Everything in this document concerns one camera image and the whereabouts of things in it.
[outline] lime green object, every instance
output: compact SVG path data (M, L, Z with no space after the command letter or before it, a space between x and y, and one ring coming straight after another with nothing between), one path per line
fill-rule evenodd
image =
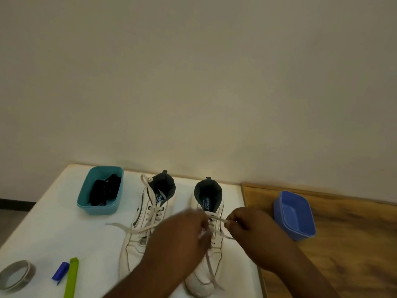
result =
M67 283L63 298L73 298L76 288L77 270L79 269L79 260L77 257L70 260L69 271L67 272Z

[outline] person's left hand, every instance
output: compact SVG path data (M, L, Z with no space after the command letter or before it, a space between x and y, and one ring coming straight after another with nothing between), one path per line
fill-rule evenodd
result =
M208 230L199 238L202 230ZM160 223L150 237L141 266L175 288L194 271L211 246L208 218L202 210L186 210Z

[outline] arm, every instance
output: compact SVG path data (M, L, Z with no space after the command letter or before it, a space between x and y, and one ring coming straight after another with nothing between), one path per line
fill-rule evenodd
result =
M275 273L295 298L339 297L293 240L264 211L237 208L225 227L251 260Z
M104 298L166 298L194 271L211 247L208 219L187 210L156 227L139 265Z

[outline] blue object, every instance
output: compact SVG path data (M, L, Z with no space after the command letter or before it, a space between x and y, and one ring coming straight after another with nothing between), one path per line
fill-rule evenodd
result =
M90 192L96 180L105 180L112 174L121 177L119 191L117 197L113 200L108 200L106 205L92 206L88 201L90 199ZM85 210L90 215L109 215L116 212L122 198L124 171L118 166L96 166L90 169L85 177L83 186L80 190L77 199L77 206Z
M59 266L59 268L58 268L58 270L55 272L55 274L52 276L52 280L55 280L55 281L58 281L57 283L56 283L56 285L58 285L60 282L61 282L61 280L62 280L62 278L66 275L66 273L67 273L67 271L69 270L69 263L67 263L67 262L63 262L60 266Z
M282 191L273 204L274 220L293 240L303 240L316 234L309 202L295 193Z

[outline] white shoelace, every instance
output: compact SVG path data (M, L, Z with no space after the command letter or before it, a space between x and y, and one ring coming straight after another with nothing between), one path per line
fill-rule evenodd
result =
M152 178L148 178L146 175L142 174L141 175L141 181L142 183L145 185L145 187L147 188L148 192L149 192L149 197L152 201L156 201L156 195L154 194L153 189L150 187L149 183L152 181ZM159 190L160 194L164 197L164 199L166 199L166 196L164 195L164 193L162 193ZM158 202L156 206L149 206L149 212L147 213L148 217L146 218L146 220L148 221L146 223L146 226L141 228L141 229L131 229L123 224L120 223L106 223L106 225L110 225L110 226L116 226L119 227L120 229L122 229L125 233L128 234L139 234L139 238L146 238L146 242L145 245L147 245L150 236L152 235L154 228L160 223L161 219L159 217L160 212L164 211L164 207L161 207L161 202ZM221 219L220 217L217 216L217 214L215 212L210 212L210 211L205 211L205 214L208 217L208 226L209 229L211 230L211 232L216 233L220 236L223 236L225 238L231 239L233 240L233 237L227 236L224 233L222 233L221 231L216 230L215 228L215 224L213 220L219 220L223 223L226 222L226 220ZM208 265L208 270L210 272L210 276L211 276L211 282L214 284L214 286L216 288L219 288L221 290L223 290L223 288L216 282L215 279L215 274L214 271L212 269L211 266L211 262L210 262L210 257L208 255L208 251L205 252L205 258L207 260L207 265Z

